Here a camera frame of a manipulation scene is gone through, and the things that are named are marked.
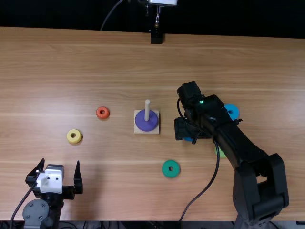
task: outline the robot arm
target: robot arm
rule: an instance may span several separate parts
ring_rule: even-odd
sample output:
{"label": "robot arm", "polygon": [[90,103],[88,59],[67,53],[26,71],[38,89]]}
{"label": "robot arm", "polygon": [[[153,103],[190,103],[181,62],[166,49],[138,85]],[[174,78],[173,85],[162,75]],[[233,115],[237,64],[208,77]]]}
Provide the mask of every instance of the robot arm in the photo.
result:
{"label": "robot arm", "polygon": [[56,229],[58,227],[64,199],[74,199],[83,193],[80,162],[74,173],[74,186],[63,186],[64,166],[47,165],[43,171],[44,159],[27,175],[25,182],[34,186],[36,198],[23,209],[24,229]]}
{"label": "robot arm", "polygon": [[[183,84],[177,93],[185,117],[175,119],[176,140],[217,141],[235,171],[233,202],[238,216],[234,228],[265,228],[289,204],[283,160],[254,145],[237,127],[242,120],[232,121],[223,102],[216,95],[202,95],[195,81]],[[258,184],[259,175],[267,180]]]}

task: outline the yellow ring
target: yellow ring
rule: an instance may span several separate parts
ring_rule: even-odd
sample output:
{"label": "yellow ring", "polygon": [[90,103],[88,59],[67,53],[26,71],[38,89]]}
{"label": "yellow ring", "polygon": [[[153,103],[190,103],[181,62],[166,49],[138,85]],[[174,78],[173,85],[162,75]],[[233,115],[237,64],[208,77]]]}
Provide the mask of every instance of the yellow ring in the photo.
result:
{"label": "yellow ring", "polygon": [[67,140],[71,144],[77,144],[81,141],[82,135],[81,132],[77,129],[69,130],[67,133]]}

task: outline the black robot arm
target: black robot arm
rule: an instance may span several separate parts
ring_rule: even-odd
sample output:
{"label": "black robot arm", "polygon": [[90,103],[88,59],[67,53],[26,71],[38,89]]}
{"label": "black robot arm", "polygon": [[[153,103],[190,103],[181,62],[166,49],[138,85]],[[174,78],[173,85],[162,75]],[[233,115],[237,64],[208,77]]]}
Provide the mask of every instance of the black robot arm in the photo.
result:
{"label": "black robot arm", "polygon": [[[176,140],[183,137],[213,138],[235,171],[233,202],[238,212],[235,229],[265,228],[270,219],[289,204],[284,162],[278,154],[268,155],[254,145],[230,118],[216,96],[205,97],[195,81],[178,90],[185,109],[175,119]],[[257,183],[257,176],[266,181]]]}

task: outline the black background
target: black background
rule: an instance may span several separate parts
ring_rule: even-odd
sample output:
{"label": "black background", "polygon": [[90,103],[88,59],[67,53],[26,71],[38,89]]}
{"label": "black background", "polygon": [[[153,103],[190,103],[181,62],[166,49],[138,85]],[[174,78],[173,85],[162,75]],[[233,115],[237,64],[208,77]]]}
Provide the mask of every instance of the black background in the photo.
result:
{"label": "black background", "polygon": [[[99,30],[116,0],[0,0],[0,26]],[[147,32],[145,4],[124,0],[104,30]],[[178,0],[166,33],[305,38],[305,0]]]}

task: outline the teal ring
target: teal ring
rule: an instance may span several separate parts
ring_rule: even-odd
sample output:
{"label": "teal ring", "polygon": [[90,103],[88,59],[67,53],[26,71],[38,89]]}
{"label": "teal ring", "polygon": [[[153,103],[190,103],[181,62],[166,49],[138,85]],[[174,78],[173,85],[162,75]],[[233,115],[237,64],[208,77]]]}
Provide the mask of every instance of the teal ring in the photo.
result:
{"label": "teal ring", "polygon": [[180,165],[173,160],[165,161],[162,166],[162,172],[168,178],[175,178],[180,173]]}

